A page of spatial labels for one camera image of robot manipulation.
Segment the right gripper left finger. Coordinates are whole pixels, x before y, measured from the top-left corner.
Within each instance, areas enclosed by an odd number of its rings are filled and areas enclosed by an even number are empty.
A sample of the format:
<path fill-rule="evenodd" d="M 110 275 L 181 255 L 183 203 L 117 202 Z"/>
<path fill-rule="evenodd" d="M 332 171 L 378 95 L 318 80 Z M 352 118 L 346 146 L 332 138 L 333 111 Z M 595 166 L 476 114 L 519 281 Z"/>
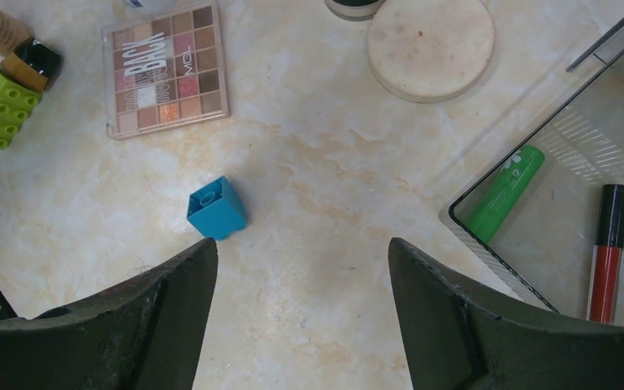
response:
<path fill-rule="evenodd" d="M 190 389 L 218 265 L 201 240 L 85 299 L 0 320 L 0 389 Z"/>

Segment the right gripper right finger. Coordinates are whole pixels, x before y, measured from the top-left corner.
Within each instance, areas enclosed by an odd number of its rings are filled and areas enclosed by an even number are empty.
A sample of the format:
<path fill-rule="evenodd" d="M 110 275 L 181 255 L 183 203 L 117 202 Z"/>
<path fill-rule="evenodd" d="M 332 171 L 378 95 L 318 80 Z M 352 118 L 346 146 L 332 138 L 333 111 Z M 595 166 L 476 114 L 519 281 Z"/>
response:
<path fill-rule="evenodd" d="M 416 389 L 624 389 L 624 327 L 543 310 L 436 261 L 388 247 Z"/>

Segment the beige round wooden disc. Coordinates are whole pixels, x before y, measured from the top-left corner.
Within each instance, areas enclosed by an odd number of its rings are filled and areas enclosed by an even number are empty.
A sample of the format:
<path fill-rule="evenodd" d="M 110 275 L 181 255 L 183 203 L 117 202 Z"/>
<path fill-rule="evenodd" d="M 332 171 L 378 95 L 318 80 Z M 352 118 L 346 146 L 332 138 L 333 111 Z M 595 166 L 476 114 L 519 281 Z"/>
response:
<path fill-rule="evenodd" d="M 492 58 L 494 20 L 479 0 L 386 1 L 366 48 L 375 79 L 395 96 L 445 102 L 477 83 Z"/>

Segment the blue toy brick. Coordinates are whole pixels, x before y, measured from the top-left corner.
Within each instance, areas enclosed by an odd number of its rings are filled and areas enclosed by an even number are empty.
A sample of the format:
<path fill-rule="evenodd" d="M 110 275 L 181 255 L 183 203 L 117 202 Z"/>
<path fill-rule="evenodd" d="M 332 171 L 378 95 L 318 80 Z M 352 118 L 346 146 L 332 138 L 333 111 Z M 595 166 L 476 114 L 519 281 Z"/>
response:
<path fill-rule="evenodd" d="M 227 239 L 248 224 L 245 207 L 225 176 L 189 196 L 187 220 L 205 238 L 217 241 Z"/>

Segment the red black makeup pencil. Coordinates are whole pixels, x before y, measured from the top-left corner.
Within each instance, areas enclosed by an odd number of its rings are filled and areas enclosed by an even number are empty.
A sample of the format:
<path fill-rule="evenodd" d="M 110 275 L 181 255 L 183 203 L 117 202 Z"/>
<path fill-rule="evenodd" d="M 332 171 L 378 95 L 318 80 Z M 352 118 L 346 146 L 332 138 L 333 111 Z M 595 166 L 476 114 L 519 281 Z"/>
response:
<path fill-rule="evenodd" d="M 614 322 L 624 250 L 624 184 L 601 188 L 588 291 L 587 320 Z"/>

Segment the eyeshadow palette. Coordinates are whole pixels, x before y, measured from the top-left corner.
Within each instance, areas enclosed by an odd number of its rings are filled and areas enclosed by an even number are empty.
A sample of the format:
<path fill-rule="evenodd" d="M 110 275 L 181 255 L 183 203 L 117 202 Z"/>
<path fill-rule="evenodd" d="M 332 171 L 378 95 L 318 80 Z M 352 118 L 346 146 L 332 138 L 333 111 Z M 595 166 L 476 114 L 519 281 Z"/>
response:
<path fill-rule="evenodd" d="M 230 115 L 215 1 L 102 30 L 106 134 L 123 140 Z"/>

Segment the black round compact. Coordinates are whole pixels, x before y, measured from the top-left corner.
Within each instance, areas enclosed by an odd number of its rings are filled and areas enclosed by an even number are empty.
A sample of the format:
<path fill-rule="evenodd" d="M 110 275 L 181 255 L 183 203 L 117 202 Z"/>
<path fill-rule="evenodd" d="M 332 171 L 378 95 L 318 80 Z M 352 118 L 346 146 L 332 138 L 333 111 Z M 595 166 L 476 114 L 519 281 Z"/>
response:
<path fill-rule="evenodd" d="M 343 20 L 363 21 L 371 19 L 385 0 L 324 0 L 327 8 Z"/>

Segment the green tube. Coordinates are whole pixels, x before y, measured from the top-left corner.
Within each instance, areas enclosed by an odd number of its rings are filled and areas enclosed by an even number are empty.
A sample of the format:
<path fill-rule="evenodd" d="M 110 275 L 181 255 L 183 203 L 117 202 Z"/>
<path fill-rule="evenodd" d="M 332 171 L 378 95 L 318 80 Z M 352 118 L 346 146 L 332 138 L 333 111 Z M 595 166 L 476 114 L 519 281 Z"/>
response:
<path fill-rule="evenodd" d="M 483 243 L 499 231 L 544 161 L 544 153 L 532 145 L 522 146 L 505 160 L 466 220 L 466 227 Z"/>

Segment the clear acrylic makeup organizer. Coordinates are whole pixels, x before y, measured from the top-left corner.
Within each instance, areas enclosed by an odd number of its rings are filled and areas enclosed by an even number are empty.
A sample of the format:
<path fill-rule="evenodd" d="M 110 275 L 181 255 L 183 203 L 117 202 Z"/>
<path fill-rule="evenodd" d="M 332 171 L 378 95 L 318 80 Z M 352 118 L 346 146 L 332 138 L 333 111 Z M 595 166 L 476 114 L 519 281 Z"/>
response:
<path fill-rule="evenodd" d="M 448 207 L 451 229 L 522 301 L 583 318 L 589 302 L 601 189 L 624 184 L 624 17 L 569 66 L 596 72 L 523 142 Z M 490 238 L 468 218 L 532 150 L 538 172 Z M 624 248 L 614 322 L 624 327 Z"/>

